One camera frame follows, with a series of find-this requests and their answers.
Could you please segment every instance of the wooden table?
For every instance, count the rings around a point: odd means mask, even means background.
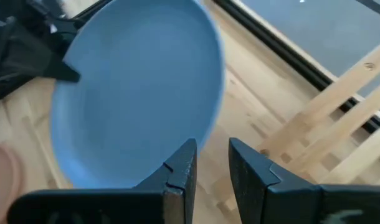
[[[72,5],[64,8],[71,15],[91,4],[88,0],[68,2]],[[224,42],[226,90],[216,127],[198,158],[194,223],[240,223],[229,178],[229,137],[258,146],[318,91],[220,8],[209,1],[207,5]],[[36,78],[0,101],[0,145],[14,150],[21,160],[22,193],[72,187],[61,173],[50,144],[53,89],[53,80]],[[332,122],[326,121],[321,129]],[[360,139],[367,135],[363,130],[356,134]],[[330,164],[341,160],[341,156],[357,145],[357,140],[347,142],[326,162],[317,164],[309,172],[311,180],[318,179]],[[380,162],[356,181],[377,181],[379,173]]]

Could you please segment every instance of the gray floor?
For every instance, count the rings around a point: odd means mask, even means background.
[[[337,76],[380,44],[380,15],[355,0],[242,1]]]

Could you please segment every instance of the blue plate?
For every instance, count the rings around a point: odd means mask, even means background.
[[[219,110],[224,64],[218,34],[197,2],[112,1],[64,60],[81,80],[57,82],[50,131],[75,187],[132,187],[187,139],[203,147]]]

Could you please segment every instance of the black frame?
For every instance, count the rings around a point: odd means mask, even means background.
[[[328,78],[323,72],[312,65],[307,59],[298,54],[284,41],[278,38],[270,30],[268,30],[260,22],[256,21],[252,16],[245,12],[235,2],[231,0],[214,0],[223,10],[229,13],[237,22],[243,25],[251,34],[260,39],[267,47],[272,49],[280,58],[286,61],[294,68],[303,78],[310,82],[315,88],[323,91],[333,81]],[[359,101],[355,98],[350,98],[347,102],[340,106],[341,111],[347,112]],[[376,115],[364,123],[362,127],[370,134],[375,132],[380,127],[380,118]]]

